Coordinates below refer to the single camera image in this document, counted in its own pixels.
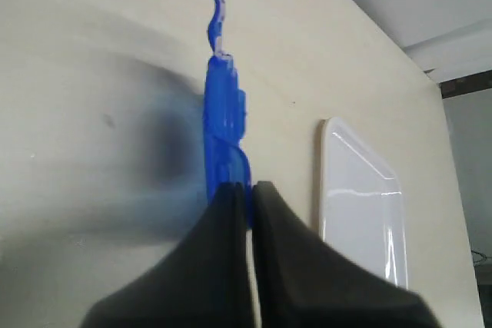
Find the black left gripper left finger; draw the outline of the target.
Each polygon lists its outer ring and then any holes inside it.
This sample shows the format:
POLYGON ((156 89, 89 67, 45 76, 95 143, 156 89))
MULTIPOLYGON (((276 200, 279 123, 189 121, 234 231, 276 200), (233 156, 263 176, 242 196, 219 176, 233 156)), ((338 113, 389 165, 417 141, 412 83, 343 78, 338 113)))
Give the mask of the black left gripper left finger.
POLYGON ((244 191, 222 184, 189 234, 153 268, 98 301, 83 327, 253 327, 244 191))

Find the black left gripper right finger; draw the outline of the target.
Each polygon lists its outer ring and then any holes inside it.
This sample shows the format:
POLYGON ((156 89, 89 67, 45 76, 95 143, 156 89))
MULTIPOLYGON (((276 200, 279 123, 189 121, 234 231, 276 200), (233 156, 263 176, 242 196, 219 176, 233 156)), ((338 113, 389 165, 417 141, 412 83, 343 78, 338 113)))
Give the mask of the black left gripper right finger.
POLYGON ((253 249, 264 327, 438 327, 415 293, 328 246, 270 182, 252 191, 253 249))

